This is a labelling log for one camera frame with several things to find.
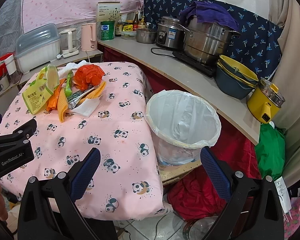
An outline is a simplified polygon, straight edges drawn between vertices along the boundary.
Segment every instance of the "pink panda tablecloth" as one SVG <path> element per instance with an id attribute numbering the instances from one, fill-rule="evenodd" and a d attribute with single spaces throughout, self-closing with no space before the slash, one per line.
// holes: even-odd
<path id="1" fill-rule="evenodd" d="M 1 178 L 1 184 L 22 196 L 31 176 L 53 178 L 68 171 L 96 147 L 101 152 L 100 166 L 82 199 L 76 201 L 84 217 L 143 219 L 167 212 L 167 205 L 162 203 L 162 183 L 150 128 L 143 118 L 146 103 L 142 72 L 131 63 L 98 65 L 106 73 L 103 79 L 107 84 L 93 114 L 88 118 L 67 114 L 61 123 L 57 111 L 38 113 L 38 128 L 30 138 L 35 159 Z M 3 116 L 0 135 L 12 133 L 34 117 L 28 113 L 21 95 L 28 84 Z"/>

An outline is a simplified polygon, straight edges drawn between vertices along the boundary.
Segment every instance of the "blue gripper pad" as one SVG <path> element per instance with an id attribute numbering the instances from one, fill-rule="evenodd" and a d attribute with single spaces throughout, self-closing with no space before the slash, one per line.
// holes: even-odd
<path id="1" fill-rule="evenodd" d="M 202 148 L 200 160 L 219 197 L 228 203 L 231 198 L 231 184 L 211 155 L 208 147 Z"/>
<path id="2" fill-rule="evenodd" d="M 93 152 L 90 154 L 88 159 L 82 165 L 81 169 L 78 171 L 77 175 L 72 180 L 70 198 L 73 203 L 82 198 L 100 164 L 100 160 L 100 151 L 94 148 Z"/>

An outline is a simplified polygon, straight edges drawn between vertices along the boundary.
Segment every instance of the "green can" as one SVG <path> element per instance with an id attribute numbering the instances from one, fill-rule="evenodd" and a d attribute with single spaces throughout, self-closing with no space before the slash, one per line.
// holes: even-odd
<path id="1" fill-rule="evenodd" d="M 106 21 L 100 23 L 101 40 L 113 40 L 114 38 L 114 21 Z"/>

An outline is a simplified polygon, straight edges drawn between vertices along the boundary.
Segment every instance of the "stack of bowls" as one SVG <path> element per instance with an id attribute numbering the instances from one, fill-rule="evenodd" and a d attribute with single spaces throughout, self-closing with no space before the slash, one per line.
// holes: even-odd
<path id="1" fill-rule="evenodd" d="M 244 99 L 259 82 L 255 73 L 240 62 L 220 55 L 216 83 L 220 90 L 237 99 Z"/>

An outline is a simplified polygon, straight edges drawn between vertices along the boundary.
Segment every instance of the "yellow electric pot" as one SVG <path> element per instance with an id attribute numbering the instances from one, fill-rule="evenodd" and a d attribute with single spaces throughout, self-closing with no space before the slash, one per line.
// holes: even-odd
<path id="1" fill-rule="evenodd" d="M 247 102 L 252 115 L 261 123 L 269 123 L 285 102 L 275 84 L 261 78 Z"/>

